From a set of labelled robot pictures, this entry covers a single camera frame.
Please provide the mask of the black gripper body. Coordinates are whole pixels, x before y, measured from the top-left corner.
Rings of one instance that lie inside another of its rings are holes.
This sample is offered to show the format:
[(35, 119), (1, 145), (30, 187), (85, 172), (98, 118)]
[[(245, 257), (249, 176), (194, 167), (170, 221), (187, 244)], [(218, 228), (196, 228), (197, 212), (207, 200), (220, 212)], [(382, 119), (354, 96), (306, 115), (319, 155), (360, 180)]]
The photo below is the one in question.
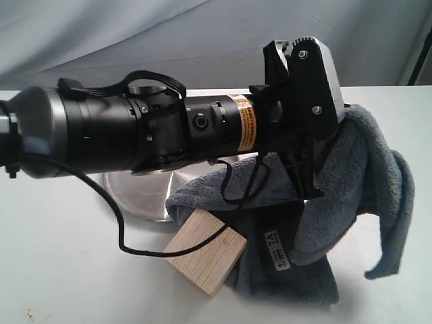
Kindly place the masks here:
[(263, 181), (271, 171), (265, 156), (276, 153), (300, 200), (321, 198), (323, 191), (317, 187), (314, 167), (314, 138), (306, 124), (293, 91), (283, 84), (250, 86), (249, 91), (259, 105), (267, 122), (262, 143), (258, 148), (256, 165), (266, 169)]

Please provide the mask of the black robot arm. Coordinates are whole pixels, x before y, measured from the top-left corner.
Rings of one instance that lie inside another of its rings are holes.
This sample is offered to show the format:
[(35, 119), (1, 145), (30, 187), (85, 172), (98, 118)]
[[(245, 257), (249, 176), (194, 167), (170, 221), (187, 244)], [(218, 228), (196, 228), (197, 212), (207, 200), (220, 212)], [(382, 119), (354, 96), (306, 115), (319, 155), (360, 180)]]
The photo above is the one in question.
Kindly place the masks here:
[(19, 171), (34, 178), (145, 174), (256, 153), (258, 185), (229, 199), (239, 204), (269, 181), (265, 156), (276, 153), (296, 195), (317, 198), (313, 145), (337, 124), (325, 105), (303, 96), (291, 78), (203, 97), (150, 71), (101, 88), (62, 78), (55, 88), (31, 86), (1, 102), (1, 166), (11, 178)]

